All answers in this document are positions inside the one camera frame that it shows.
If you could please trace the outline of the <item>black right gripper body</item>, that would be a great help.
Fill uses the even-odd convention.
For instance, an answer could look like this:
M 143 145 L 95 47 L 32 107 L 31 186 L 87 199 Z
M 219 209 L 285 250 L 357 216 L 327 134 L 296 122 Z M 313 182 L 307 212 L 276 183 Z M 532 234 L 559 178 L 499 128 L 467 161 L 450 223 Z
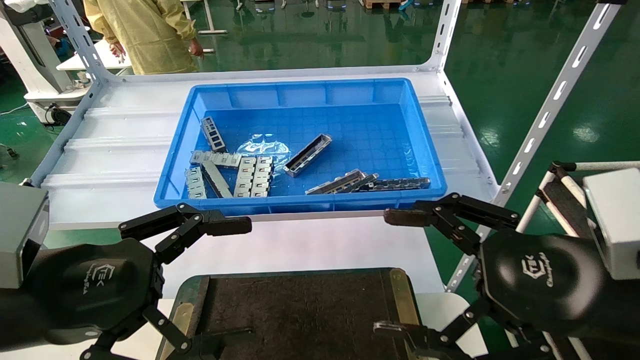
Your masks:
M 498 231 L 478 250 L 480 294 L 506 329 L 639 342 L 639 281 L 612 278 L 594 240 Z

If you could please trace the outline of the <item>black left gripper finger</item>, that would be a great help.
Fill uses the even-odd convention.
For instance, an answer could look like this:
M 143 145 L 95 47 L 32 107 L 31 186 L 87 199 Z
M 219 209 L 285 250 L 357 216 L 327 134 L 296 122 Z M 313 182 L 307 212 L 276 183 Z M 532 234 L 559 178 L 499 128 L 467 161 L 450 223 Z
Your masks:
M 187 203 L 169 206 L 119 224 L 122 239 L 141 242 L 169 231 L 155 246 L 161 264 L 171 264 L 204 235 L 244 235 L 252 231 L 247 216 L 226 217 L 220 210 L 199 210 Z
M 219 360 L 228 346 L 249 341 L 255 335 L 253 328 L 246 327 L 224 332 L 202 332 L 188 338 L 158 308 L 149 306 L 141 314 L 173 346 L 167 360 Z M 103 333 L 95 344 L 83 351 L 80 359 L 130 360 L 130 357 L 112 353 L 116 341 L 115 335 Z

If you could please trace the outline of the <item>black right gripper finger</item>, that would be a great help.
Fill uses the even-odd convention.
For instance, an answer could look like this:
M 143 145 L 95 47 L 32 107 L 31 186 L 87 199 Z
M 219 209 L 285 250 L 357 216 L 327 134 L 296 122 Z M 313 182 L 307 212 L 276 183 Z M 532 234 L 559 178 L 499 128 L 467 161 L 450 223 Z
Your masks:
M 457 345 L 479 319 L 492 314 L 491 301 L 479 298 L 451 321 L 442 331 L 423 325 L 413 325 L 392 321 L 378 321 L 373 331 L 384 337 L 400 338 L 405 341 L 410 352 L 417 357 L 437 360 L 550 360 L 551 347 L 541 339 L 530 341 L 502 352 L 487 353 L 471 357 Z
M 521 215 L 459 193 L 448 194 L 439 200 L 418 200 L 409 209 L 388 208 L 384 211 L 387 224 L 416 228 L 432 226 L 466 255 L 476 256 L 480 253 L 482 240 L 464 220 L 492 230 L 514 230 L 521 221 Z

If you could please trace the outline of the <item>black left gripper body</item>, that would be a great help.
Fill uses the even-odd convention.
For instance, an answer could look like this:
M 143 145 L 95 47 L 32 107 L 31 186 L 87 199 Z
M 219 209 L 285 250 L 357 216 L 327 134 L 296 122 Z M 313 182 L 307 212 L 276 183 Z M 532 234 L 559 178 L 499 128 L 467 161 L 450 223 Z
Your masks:
M 68 346 L 103 333 L 125 340 L 163 283 L 158 256 L 134 239 L 40 250 L 22 285 L 1 290 L 0 347 Z

